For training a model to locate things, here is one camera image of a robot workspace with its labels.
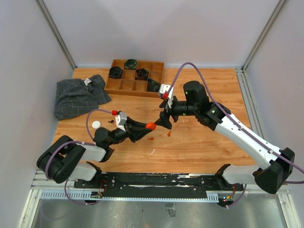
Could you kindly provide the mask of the orange earbud charging case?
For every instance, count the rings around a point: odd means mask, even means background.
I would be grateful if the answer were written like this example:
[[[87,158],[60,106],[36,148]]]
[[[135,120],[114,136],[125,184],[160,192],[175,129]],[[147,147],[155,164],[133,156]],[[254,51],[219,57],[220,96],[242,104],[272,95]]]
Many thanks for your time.
[[[145,128],[154,131],[156,129],[156,125],[155,123],[147,123]]]

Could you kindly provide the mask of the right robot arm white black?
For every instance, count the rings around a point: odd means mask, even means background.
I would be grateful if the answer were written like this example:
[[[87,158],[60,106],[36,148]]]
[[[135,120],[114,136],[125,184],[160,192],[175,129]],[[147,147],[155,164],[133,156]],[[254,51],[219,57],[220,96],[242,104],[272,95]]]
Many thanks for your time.
[[[229,138],[256,162],[247,166],[224,164],[215,174],[215,184],[220,190],[232,184],[256,184],[267,193],[277,193],[293,171],[290,163],[294,161],[294,152],[268,143],[226,107],[210,101],[205,87],[198,81],[185,83],[183,90],[186,99],[179,101],[169,85],[160,86],[159,96],[166,95],[167,99],[160,104],[162,111],[155,124],[171,129],[171,118],[177,122],[179,116],[194,116],[203,126]]]

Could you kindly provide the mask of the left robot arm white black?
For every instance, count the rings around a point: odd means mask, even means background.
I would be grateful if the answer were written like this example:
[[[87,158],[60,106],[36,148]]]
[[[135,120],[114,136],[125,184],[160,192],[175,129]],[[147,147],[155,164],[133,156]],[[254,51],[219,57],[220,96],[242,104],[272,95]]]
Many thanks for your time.
[[[36,166],[48,179],[57,184],[68,179],[85,180],[91,188],[98,187],[102,176],[89,161],[106,162],[112,156],[112,145],[129,139],[135,143],[156,129],[154,123],[137,122],[130,117],[115,118],[117,128],[96,129],[93,143],[75,141],[67,135],[61,136],[37,160]]]

